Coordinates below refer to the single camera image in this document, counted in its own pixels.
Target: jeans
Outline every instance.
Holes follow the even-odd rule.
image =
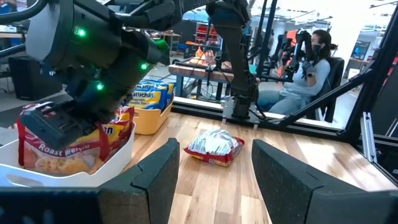
[[[302,101],[289,96],[282,96],[277,90],[264,90],[259,93],[258,104],[262,111],[288,115],[299,110]]]

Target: green led light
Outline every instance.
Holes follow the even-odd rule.
[[[77,35],[79,35],[80,37],[85,37],[86,36],[86,31],[83,29],[79,29]]]
[[[143,63],[143,64],[141,65],[141,69],[142,69],[142,70],[147,70],[147,69],[148,69],[148,64]]]
[[[102,83],[99,83],[97,85],[97,90],[103,90],[104,89],[104,85]]]

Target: yellow bin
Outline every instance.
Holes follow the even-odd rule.
[[[140,108],[134,109],[134,122],[136,124],[136,134],[151,135],[155,134],[164,121],[169,117],[172,110],[173,102],[163,111],[145,110]]]

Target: wooden surface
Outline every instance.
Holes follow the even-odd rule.
[[[172,75],[179,75],[179,76],[184,76],[184,77],[203,77],[207,78],[207,73],[205,69],[202,68],[195,68],[192,72],[193,68],[188,67],[188,66],[182,66],[182,65],[170,65],[169,66],[169,72]],[[219,71],[214,71],[210,75],[210,80],[213,81],[222,81],[225,82],[225,79],[227,78],[229,82],[232,81],[234,78],[234,75],[232,73],[224,72],[223,73]]]
[[[271,223],[252,167],[253,139],[262,139],[297,159],[364,190],[396,188],[348,144],[266,129],[254,132],[232,124],[223,127],[220,125],[219,121],[172,113],[155,135],[136,135],[128,167],[154,152],[168,138],[177,138],[183,148],[207,129],[223,128],[246,142],[229,167],[207,164],[181,150],[170,224]]]

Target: black office chair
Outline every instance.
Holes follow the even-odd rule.
[[[343,77],[343,70],[344,70],[344,60],[338,57],[330,57],[327,59],[327,61],[330,64],[330,72],[328,78],[326,79],[325,84],[323,84],[323,87],[321,91],[318,93],[318,95],[312,98],[312,101],[334,90],[341,83],[341,78]],[[326,122],[329,123],[333,122],[333,116],[335,115],[335,108],[336,108],[336,99],[329,101],[329,103],[325,103],[320,107],[322,116],[325,117]],[[317,111],[308,114],[307,118],[319,119],[317,118]]]

